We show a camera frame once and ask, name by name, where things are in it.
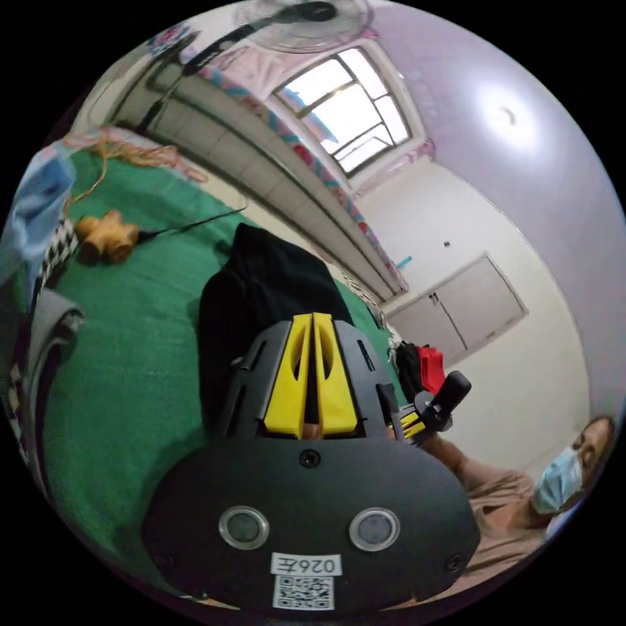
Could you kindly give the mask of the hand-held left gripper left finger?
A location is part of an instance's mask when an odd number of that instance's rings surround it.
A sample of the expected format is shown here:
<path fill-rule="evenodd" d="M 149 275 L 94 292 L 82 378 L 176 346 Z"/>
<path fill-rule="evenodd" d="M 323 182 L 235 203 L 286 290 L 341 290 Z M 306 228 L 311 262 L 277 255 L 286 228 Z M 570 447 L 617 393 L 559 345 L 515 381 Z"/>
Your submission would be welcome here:
<path fill-rule="evenodd" d="M 263 421 L 272 435 L 303 437 L 311 332 L 310 314 L 293 317 Z"/>

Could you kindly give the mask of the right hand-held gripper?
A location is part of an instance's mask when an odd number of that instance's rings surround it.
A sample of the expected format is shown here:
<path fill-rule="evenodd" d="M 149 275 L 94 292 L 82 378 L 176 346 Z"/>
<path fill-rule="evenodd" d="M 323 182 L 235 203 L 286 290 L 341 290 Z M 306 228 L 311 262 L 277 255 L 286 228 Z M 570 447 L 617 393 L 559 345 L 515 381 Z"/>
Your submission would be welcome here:
<path fill-rule="evenodd" d="M 429 391 L 417 393 L 412 403 L 404 404 L 399 409 L 404 440 L 421 445 L 431 435 L 448 430 L 451 427 L 453 406 L 450 395 L 435 395 Z"/>

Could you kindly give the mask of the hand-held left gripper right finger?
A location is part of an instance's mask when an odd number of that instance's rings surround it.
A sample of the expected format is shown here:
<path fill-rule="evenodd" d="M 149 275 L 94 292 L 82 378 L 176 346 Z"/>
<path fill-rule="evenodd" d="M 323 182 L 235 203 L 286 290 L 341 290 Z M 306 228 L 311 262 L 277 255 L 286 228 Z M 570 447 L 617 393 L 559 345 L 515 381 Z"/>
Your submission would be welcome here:
<path fill-rule="evenodd" d="M 357 427 L 348 376 L 332 317 L 312 317 L 318 420 L 324 435 L 350 435 Z"/>

